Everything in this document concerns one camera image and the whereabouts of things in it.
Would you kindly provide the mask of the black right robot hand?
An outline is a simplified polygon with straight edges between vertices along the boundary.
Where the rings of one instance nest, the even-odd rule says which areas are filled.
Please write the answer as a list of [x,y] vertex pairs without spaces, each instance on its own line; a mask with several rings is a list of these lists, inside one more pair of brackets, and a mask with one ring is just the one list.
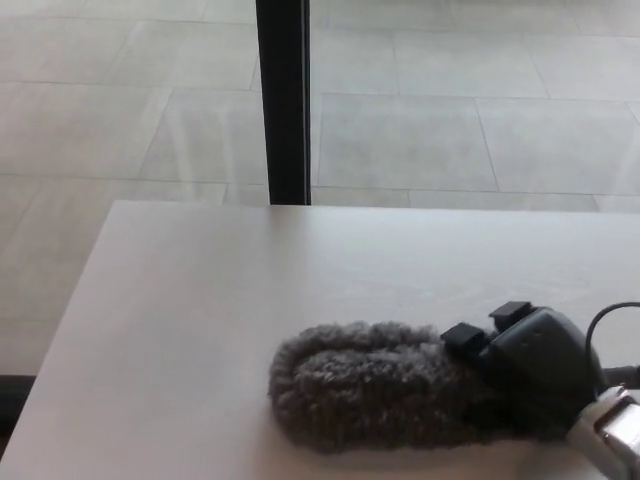
[[586,336],[566,315],[528,301],[509,301],[489,317],[492,333],[464,322],[445,331],[448,353],[505,397],[517,425],[568,432],[606,383]]

